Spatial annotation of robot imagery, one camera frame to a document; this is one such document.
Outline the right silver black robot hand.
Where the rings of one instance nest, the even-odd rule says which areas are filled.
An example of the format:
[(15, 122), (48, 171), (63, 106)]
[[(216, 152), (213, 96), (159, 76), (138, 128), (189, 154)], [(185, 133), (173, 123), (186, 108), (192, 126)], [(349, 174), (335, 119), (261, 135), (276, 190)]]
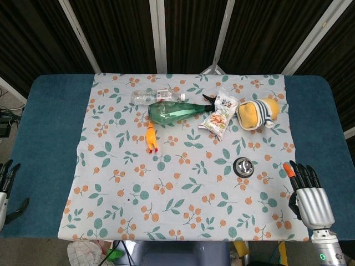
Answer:
[(334, 215), (315, 170), (292, 160), (284, 163), (283, 169), (293, 188), (288, 206), (297, 219), (311, 230), (331, 228)]

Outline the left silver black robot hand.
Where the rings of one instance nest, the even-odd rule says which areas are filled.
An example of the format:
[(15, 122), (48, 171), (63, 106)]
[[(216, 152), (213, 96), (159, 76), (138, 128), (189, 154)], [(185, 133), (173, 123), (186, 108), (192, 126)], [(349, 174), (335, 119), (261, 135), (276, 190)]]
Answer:
[(20, 217), (29, 205), (29, 198), (26, 198), (19, 208), (14, 212), (7, 214), (8, 202), (11, 195), (11, 190), (14, 183), (14, 178), (21, 164), (18, 163), (11, 167), (13, 160), (8, 160), (1, 164), (1, 231), (4, 225), (11, 223), (13, 220)]

